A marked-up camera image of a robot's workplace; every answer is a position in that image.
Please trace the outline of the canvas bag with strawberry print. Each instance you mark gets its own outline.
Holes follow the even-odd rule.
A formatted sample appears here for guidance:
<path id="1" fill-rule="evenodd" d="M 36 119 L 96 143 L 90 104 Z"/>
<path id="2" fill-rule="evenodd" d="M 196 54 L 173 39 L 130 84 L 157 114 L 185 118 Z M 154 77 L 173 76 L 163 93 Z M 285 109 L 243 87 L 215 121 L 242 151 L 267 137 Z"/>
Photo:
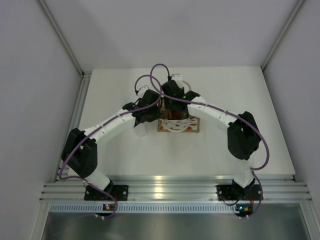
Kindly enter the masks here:
<path id="1" fill-rule="evenodd" d="M 198 93 L 192 90 L 185 91 L 184 89 L 184 96 L 181 98 L 181 100 L 191 101 L 198 96 Z M 162 113 L 160 119 L 157 120 L 158 132 L 198 133 L 200 131 L 200 119 L 198 117 L 190 115 L 188 110 L 187 119 L 172 120 L 170 111 L 165 109 L 164 96 L 161 98 L 158 107 L 160 112 Z"/>

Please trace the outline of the translucent bottle with black cap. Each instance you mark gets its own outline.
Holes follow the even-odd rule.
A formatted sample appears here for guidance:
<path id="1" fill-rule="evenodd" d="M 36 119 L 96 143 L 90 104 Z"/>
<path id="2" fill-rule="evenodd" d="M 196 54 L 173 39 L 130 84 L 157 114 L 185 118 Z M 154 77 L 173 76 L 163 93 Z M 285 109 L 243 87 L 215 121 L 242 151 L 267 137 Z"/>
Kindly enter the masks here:
<path id="1" fill-rule="evenodd" d="M 144 123 L 140 123 L 134 127 L 134 131 L 139 137 L 143 137 L 147 134 L 146 125 Z"/>

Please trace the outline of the red bottle with red cap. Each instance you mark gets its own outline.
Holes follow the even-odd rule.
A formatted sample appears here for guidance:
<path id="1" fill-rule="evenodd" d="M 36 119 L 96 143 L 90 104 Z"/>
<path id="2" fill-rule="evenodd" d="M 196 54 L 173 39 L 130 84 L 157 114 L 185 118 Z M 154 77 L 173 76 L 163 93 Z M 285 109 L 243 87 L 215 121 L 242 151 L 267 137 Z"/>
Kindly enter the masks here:
<path id="1" fill-rule="evenodd" d="M 188 113 L 185 111 L 171 110 L 172 120 L 184 120 L 188 118 Z"/>

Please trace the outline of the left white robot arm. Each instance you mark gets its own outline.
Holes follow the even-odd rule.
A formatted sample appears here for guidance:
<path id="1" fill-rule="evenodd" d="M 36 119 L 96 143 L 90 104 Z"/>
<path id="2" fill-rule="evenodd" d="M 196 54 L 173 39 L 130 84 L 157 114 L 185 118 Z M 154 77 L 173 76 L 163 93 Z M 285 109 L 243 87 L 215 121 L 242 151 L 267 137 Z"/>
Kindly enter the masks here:
<path id="1" fill-rule="evenodd" d="M 68 166 L 77 179 L 88 182 L 102 200 L 113 194 L 114 184 L 98 167 L 98 146 L 125 130 L 151 123 L 161 118 L 158 107 L 161 95 L 147 89 L 137 102 L 125 104 L 115 115 L 84 130 L 70 131 L 61 153 L 62 167 Z"/>

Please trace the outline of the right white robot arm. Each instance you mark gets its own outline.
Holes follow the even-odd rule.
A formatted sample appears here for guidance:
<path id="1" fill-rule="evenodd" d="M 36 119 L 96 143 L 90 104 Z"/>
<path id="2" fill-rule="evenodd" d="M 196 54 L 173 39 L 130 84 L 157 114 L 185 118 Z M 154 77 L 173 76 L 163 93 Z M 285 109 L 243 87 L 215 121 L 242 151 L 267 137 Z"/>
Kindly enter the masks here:
<path id="1" fill-rule="evenodd" d="M 161 89 L 166 109 L 203 119 L 226 133 L 227 149 L 237 159 L 229 194 L 233 200 L 244 200 L 256 181 L 250 157 L 258 150 L 262 140 L 253 115 L 248 111 L 236 115 L 212 106 L 200 94 L 192 90 L 185 92 L 173 79 L 164 83 Z"/>

